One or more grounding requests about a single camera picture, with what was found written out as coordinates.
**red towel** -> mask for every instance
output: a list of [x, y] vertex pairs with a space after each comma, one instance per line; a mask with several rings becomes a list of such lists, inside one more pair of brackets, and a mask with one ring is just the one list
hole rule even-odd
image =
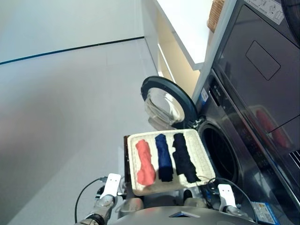
[[154, 183], [155, 170], [151, 164], [151, 154], [148, 143], [142, 139], [135, 145], [141, 160], [141, 169], [137, 172], [137, 182], [148, 186]]

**white countertop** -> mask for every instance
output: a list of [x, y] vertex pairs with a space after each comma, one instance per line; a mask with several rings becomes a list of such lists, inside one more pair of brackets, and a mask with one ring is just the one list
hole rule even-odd
[[154, 0], [193, 70], [204, 63], [212, 0]]

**wicker basket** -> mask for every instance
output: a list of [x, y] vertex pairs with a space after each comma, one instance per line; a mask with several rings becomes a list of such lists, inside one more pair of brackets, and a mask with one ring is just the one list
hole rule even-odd
[[207, 21], [207, 26], [212, 32], [215, 32], [225, 0], [214, 0], [212, 2], [210, 17]]

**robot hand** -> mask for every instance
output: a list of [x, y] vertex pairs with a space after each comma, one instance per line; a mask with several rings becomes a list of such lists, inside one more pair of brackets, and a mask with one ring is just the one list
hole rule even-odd
[[75, 225], [106, 225], [115, 205], [121, 175], [110, 173], [107, 177], [104, 191], [96, 201], [90, 214]]

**wall baseboard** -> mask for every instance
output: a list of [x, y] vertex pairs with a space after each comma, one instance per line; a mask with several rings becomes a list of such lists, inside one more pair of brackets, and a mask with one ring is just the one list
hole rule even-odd
[[6, 63], [10, 63], [10, 62], [16, 62], [16, 61], [20, 61], [20, 60], [27, 60], [27, 59], [31, 59], [31, 58], [35, 58], [35, 57], [39, 57], [39, 56], [43, 56], [43, 55], [63, 53], [63, 52], [66, 52], [66, 51], [72, 51], [72, 50], [77, 50], [77, 49], [81, 49], [81, 48], [95, 47], [95, 46], [99, 46], [99, 45], [109, 45], [109, 44], [114, 44], [114, 43], [119, 43], [119, 42], [124, 42], [124, 41], [138, 40], [138, 39], [143, 39], [143, 38], [145, 38], [145, 37], [144, 36], [134, 37], [134, 38], [128, 38], [128, 39], [123, 39], [123, 40], [109, 41], [109, 42], [104, 42], [104, 43], [99, 43], [99, 44], [93, 44], [93, 45], [86, 45], [86, 46], [81, 46], [81, 47], [68, 48], [68, 49], [63, 49], [63, 50], [57, 50], [57, 51], [54, 51], [54, 52], [46, 52], [46, 53], [42, 53], [42, 54], [37, 54], [37, 55], [32, 55], [32, 56], [26, 56], [26, 57], [18, 58], [18, 59], [15, 59], [15, 60], [8, 60], [8, 61], [0, 62], [0, 65], [6, 64]]

